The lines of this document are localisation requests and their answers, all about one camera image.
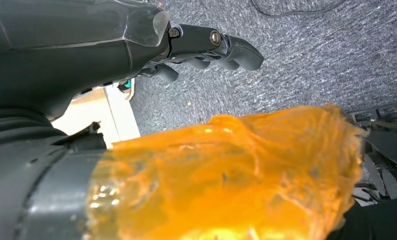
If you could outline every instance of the carpeted floor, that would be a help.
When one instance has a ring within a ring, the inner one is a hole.
[[[142,135],[217,114],[333,102],[357,111],[397,102],[397,0],[346,0],[317,15],[267,18],[250,0],[158,0],[171,22],[214,27],[253,44],[257,71],[172,66],[174,83],[137,79],[131,106]],[[340,0],[254,0],[265,13],[320,10]]]

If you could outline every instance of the orange tape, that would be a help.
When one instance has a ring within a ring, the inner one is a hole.
[[[94,240],[323,240],[353,204],[366,132],[301,106],[119,142],[93,175]]]

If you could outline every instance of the teal component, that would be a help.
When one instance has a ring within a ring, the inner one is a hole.
[[[131,87],[131,79],[129,79],[128,81],[126,81],[125,87],[127,87],[127,88],[130,88],[130,87]]]

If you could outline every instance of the bolt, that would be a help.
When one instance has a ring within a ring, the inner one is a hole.
[[[221,34],[216,30],[212,30],[210,32],[210,42],[215,46],[221,45]]]
[[[169,37],[171,37],[171,38],[177,38],[180,36],[180,31],[176,28],[169,29],[169,31],[167,31],[167,33],[169,34]]]

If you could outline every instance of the wire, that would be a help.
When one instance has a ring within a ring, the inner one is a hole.
[[[328,12],[328,11],[331,11],[331,10],[335,9],[336,7],[338,7],[338,6],[340,6],[341,4],[343,4],[345,1],[346,1],[346,0],[341,0],[341,1],[339,1],[338,3],[335,3],[335,4],[333,4],[333,5],[327,6],[327,7],[324,8],[324,9],[316,10],[316,11],[289,11],[289,12],[282,13],[282,14],[279,14],[279,15],[271,15],[271,14],[267,14],[267,13],[263,12],[262,10],[260,10],[260,9],[258,8],[258,6],[256,5],[256,3],[255,3],[254,0],[250,0],[251,5],[253,5],[253,7],[254,7],[260,14],[262,14],[262,15],[264,15],[264,16],[270,18],[270,19],[282,18],[282,17],[286,17],[286,16],[289,16],[289,15],[298,15],[298,14],[302,14],[302,15],[323,14],[323,13],[326,13],[326,12]]]

